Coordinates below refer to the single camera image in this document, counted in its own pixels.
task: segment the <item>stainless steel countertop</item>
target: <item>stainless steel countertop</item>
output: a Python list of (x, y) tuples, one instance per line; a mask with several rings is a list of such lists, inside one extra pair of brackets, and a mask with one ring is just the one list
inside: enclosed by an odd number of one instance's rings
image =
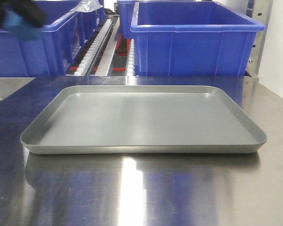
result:
[(0, 226), (283, 226), (283, 99), (251, 78), (243, 108), (268, 136), (255, 154), (40, 156), (20, 143), (21, 132), (64, 87), (171, 82), (37, 78), (4, 99)]

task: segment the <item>metal frame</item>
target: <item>metal frame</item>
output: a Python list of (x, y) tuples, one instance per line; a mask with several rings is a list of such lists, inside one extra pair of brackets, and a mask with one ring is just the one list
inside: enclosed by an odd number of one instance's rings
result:
[(120, 34), (119, 27), (120, 27), (120, 22), (119, 22), (119, 18), (117, 18), (112, 34), (107, 43), (105, 52), (98, 65), (98, 69), (95, 73), (95, 76), (109, 76), (112, 73), (113, 56), (117, 45), (118, 36)]
[(125, 76), (134, 76), (134, 40), (130, 41), (130, 48), (127, 57)]
[(248, 63), (250, 73), (258, 74), (259, 71), (272, 4), (273, 0), (249, 0), (247, 15), (266, 25), (265, 31), (258, 32), (254, 41)]

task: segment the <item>rectangular tray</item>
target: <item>rectangular tray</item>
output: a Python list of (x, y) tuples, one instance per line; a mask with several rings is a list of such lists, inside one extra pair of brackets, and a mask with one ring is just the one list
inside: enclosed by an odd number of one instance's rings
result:
[(21, 134), (36, 154), (252, 153), (266, 134), (210, 86), (72, 86)]

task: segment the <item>blue storage box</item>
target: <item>blue storage box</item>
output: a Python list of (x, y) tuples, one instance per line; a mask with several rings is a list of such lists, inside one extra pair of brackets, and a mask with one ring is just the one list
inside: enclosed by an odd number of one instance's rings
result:
[(133, 39), (134, 34), (131, 32), (131, 20), (134, 9), (134, 4), (138, 0), (117, 0), (117, 5), (119, 7), (119, 18), (121, 23), (121, 30), (123, 37), (125, 39)]
[(256, 32), (264, 28), (218, 2), (136, 2), (136, 74), (243, 76)]
[(85, 38), (90, 39), (95, 30), (98, 28), (99, 24), (105, 19), (105, 8), (104, 0), (99, 0), (99, 3), (103, 6), (90, 13), (82, 13), (83, 15), (83, 26)]
[(78, 1), (36, 1), (47, 13), (41, 39), (20, 41), (0, 29), (0, 77), (65, 75), (84, 45)]

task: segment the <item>black glove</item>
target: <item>black glove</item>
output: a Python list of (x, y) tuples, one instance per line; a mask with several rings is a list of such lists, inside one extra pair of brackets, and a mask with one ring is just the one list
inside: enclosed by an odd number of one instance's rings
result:
[(31, 0), (0, 0), (0, 28), (6, 14), (4, 5), (10, 5), (15, 13), (24, 18), (34, 27), (42, 27), (46, 21), (46, 14)]

